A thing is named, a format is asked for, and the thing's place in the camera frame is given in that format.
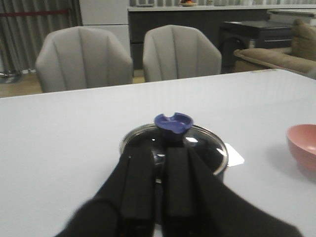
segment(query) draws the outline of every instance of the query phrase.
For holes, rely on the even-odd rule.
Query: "white cabinet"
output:
[[[111,31],[130,53],[127,7],[129,0],[80,0],[82,24]]]

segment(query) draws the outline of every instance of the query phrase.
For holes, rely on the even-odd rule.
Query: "sofa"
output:
[[[235,72],[284,69],[316,79],[316,27],[296,19],[290,48],[237,49]]]

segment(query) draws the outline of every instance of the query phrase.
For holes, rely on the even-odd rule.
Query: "gray curtain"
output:
[[[25,12],[47,15],[1,15]],[[0,72],[34,69],[46,35],[78,25],[82,25],[79,0],[0,0]]]

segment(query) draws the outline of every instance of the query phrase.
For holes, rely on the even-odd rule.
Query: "white table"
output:
[[[282,70],[0,99],[0,236],[54,236],[107,179],[124,135],[174,112],[244,157],[226,171],[232,190],[315,236],[316,174],[285,134],[316,123],[316,81]]]

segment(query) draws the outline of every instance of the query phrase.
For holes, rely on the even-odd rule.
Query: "wooden floor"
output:
[[[142,82],[144,82],[143,77],[133,78],[133,83]],[[0,98],[39,93],[42,93],[42,90],[35,73],[24,74],[22,78],[16,83],[0,84]]]

